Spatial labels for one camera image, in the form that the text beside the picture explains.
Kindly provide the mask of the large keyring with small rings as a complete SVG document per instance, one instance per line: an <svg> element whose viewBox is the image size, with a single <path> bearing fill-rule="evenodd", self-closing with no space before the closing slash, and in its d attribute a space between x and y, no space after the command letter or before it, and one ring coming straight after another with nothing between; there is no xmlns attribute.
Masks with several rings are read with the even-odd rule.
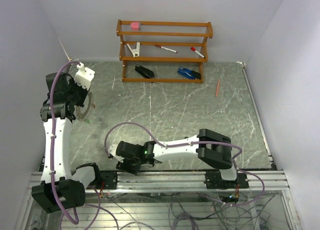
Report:
<svg viewBox="0 0 320 230"><path fill-rule="evenodd" d="M89 120L91 112L96 108L94 96L91 91L88 92L85 102L87 104L84 107L75 107L75 116L76 119L80 122L87 122Z"/></svg>

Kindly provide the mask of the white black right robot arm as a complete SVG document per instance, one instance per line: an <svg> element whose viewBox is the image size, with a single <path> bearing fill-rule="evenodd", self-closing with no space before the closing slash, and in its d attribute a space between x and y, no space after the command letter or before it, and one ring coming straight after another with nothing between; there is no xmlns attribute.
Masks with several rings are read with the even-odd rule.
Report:
<svg viewBox="0 0 320 230"><path fill-rule="evenodd" d="M238 184L238 173L232 159L231 138L203 128L197 135L174 141L148 141L143 145L120 141L109 147L118 160L116 168L137 175L141 166L154 167L172 159L197 157L219 171L217 188L233 188Z"/></svg>

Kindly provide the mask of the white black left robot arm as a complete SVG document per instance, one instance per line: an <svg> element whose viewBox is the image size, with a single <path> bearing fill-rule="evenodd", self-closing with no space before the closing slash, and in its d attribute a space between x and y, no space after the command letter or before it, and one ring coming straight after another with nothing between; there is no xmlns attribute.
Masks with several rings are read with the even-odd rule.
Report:
<svg viewBox="0 0 320 230"><path fill-rule="evenodd" d="M102 176L96 163L86 163L71 171L69 147L71 128L76 120L76 107L84 107L90 93L95 72L77 72L75 77L63 72L46 76L48 99L43 103L40 116L45 130L44 167L40 184L33 186L33 199L47 213L81 207L85 203L85 190L98 188Z"/></svg>

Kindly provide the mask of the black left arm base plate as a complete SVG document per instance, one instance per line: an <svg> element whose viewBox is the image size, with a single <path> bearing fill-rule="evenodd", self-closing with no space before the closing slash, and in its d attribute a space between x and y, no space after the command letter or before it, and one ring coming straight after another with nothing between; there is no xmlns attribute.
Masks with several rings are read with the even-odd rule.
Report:
<svg viewBox="0 0 320 230"><path fill-rule="evenodd" d="M103 190L115 190L118 183L118 174L116 171L101 171L98 174L95 186Z"/></svg>

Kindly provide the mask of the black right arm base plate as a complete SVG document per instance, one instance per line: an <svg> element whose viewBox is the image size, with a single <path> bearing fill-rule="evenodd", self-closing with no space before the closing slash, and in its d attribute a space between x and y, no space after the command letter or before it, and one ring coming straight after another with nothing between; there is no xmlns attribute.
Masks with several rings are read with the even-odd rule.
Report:
<svg viewBox="0 0 320 230"><path fill-rule="evenodd" d="M246 173L237 173L236 180L224 180L221 177L221 173L219 170L210 170L205 172L205 185L207 189L219 189L219 190L227 190L227 189L235 189L239 187L240 189L248 189L249 182Z"/></svg>

